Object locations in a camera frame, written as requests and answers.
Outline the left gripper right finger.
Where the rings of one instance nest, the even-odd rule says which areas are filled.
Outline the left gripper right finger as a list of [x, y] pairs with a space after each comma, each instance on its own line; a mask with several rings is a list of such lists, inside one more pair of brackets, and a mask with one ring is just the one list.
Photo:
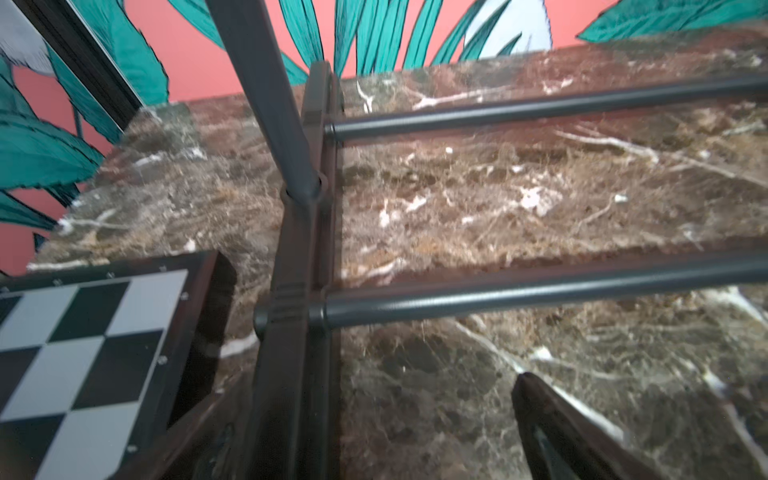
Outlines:
[[511, 399], [534, 479], [657, 477], [535, 374], [517, 376]]

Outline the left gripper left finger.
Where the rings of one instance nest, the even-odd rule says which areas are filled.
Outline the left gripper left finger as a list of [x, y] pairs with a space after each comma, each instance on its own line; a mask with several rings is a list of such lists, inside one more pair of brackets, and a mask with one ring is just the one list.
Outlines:
[[243, 450], [251, 386], [229, 383], [207, 395], [114, 479], [233, 479]]

